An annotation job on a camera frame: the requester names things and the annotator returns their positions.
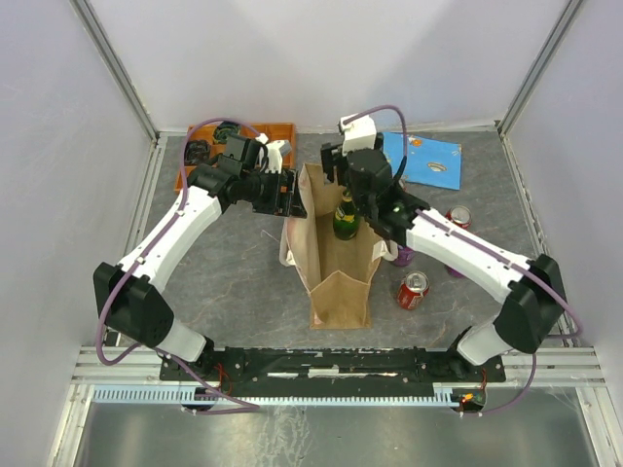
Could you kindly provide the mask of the green glass bottle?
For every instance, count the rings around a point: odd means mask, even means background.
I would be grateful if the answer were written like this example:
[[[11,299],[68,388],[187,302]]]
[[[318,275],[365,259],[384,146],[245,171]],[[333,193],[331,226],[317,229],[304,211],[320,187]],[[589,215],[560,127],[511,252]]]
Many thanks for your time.
[[[359,213],[350,191],[345,189],[342,193],[342,199],[334,211],[333,232],[339,240],[350,240],[357,235],[359,224]]]

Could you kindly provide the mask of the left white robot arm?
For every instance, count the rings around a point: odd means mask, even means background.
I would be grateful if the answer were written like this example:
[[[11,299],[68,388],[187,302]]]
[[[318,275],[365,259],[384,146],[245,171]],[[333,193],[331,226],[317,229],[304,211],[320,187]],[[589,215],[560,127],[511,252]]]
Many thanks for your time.
[[[213,342],[183,324],[163,297],[168,280],[198,237],[233,204],[258,214],[305,218],[298,173],[282,160],[287,140],[232,135],[216,164],[200,164],[159,224],[117,264],[100,264],[93,283],[100,328],[174,355],[192,378],[215,368]]]

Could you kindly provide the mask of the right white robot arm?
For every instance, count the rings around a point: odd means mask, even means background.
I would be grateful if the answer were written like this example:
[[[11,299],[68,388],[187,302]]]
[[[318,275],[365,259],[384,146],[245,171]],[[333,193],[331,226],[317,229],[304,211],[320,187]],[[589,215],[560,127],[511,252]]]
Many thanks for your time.
[[[346,152],[325,144],[320,157],[327,180],[350,191],[356,213],[376,234],[455,269],[500,303],[496,317],[468,329],[448,354],[451,376],[469,380],[510,350],[537,352],[568,304],[553,258],[513,254],[453,224],[400,187],[378,145]]]

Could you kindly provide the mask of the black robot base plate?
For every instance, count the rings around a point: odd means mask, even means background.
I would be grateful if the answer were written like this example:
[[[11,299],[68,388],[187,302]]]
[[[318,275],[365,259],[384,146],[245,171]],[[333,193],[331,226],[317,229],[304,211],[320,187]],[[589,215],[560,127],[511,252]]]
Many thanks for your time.
[[[234,397],[431,396],[435,383],[505,382],[499,356],[474,366],[453,350],[419,347],[285,349],[225,347],[189,365]]]

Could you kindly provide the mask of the purple Fanta can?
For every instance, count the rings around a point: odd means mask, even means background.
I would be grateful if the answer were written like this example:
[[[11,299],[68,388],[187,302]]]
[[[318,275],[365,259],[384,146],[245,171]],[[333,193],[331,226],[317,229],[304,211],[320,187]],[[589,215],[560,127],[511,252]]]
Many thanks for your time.
[[[464,278],[464,275],[462,273],[460,273],[459,271],[449,267],[448,265],[445,266],[446,271],[448,272],[449,275],[453,276],[453,277],[457,277],[457,278]]]

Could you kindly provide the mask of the brown canvas tote bag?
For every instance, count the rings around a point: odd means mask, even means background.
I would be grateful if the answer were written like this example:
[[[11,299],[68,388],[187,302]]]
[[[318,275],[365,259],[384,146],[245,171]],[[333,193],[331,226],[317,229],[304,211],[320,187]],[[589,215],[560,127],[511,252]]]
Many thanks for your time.
[[[284,221],[279,261],[295,269],[306,289],[310,327],[369,328],[372,279],[387,246],[364,221],[353,239],[336,237],[333,217],[344,188],[327,184],[319,164],[306,163],[298,182],[307,217]]]

